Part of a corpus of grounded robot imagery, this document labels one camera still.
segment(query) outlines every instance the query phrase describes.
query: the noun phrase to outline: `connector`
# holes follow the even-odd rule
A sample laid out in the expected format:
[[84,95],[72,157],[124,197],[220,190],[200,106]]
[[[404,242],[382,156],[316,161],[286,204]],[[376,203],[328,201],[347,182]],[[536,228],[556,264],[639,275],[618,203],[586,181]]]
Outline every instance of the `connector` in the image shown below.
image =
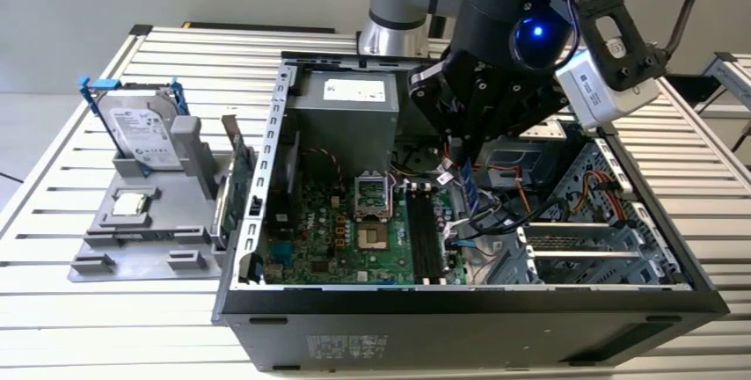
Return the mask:
[[248,214],[251,216],[260,216],[260,206],[263,205],[263,200],[254,195],[254,197],[250,199],[250,212]]
[[595,191],[619,191],[620,183],[615,180],[600,182],[595,187]]

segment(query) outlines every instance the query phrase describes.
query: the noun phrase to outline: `green circuit board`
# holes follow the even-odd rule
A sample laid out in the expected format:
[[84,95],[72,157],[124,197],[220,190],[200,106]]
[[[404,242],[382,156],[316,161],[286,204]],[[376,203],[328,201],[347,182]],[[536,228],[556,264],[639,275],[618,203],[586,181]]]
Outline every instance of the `green circuit board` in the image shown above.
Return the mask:
[[[355,196],[347,192],[335,207],[331,194],[330,184],[314,182],[303,186],[300,224],[287,240],[271,243],[266,281],[283,284],[415,284],[404,193],[398,189],[394,192],[394,210],[387,223],[358,223],[352,217]],[[434,195],[434,205],[436,219],[440,212],[438,220],[444,220],[446,210],[451,215],[447,193]],[[456,255],[456,258],[455,269],[446,273],[448,284],[464,284],[462,257]]]

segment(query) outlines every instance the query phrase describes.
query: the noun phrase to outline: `white label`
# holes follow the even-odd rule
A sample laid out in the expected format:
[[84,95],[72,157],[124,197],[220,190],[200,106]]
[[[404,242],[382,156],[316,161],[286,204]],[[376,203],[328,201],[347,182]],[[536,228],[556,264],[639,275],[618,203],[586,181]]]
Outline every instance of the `white label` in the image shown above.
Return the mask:
[[451,168],[451,166],[454,166],[454,162],[450,158],[444,157],[444,160],[442,160],[442,167],[444,169],[444,172]]
[[386,83],[360,79],[328,79],[324,100],[386,102]]
[[162,117],[150,109],[110,111],[132,157],[152,169],[178,169],[180,160]]
[[438,177],[438,183],[446,185],[454,180],[454,175],[450,172],[444,172],[442,176]]

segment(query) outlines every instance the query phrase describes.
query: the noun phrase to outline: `motherboard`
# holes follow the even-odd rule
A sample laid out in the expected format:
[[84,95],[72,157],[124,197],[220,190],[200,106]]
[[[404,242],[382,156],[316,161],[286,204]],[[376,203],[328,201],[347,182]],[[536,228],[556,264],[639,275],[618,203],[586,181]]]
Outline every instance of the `motherboard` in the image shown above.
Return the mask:
[[[407,188],[391,185],[386,190],[379,189],[376,179],[360,182],[359,188],[350,184],[343,194],[332,190],[331,184],[316,181],[307,182],[302,188],[299,226],[279,232],[271,241],[266,282],[383,285],[420,282],[415,276]],[[376,197],[379,191],[386,193],[384,199]],[[356,211],[363,207],[358,203],[368,208],[388,208],[388,214],[364,218]],[[454,216],[448,191],[434,190],[430,203],[434,232],[426,237],[436,247],[434,255],[440,259],[442,279],[447,284],[464,284],[462,256],[446,251],[439,235]]]

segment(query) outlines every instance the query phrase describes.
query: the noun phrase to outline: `white wall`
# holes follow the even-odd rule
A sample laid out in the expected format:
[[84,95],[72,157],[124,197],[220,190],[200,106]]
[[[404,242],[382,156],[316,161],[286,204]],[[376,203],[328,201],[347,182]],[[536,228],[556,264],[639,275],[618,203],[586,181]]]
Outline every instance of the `white wall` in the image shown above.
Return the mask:
[[368,0],[0,0],[0,91],[70,92],[99,76],[138,23],[335,27],[354,32]]
[[[747,0],[699,0],[674,68],[719,49],[751,52]],[[354,32],[368,0],[0,0],[0,91],[70,92],[99,75],[132,24],[186,20],[331,26]],[[682,0],[627,0],[647,40],[667,41]]]

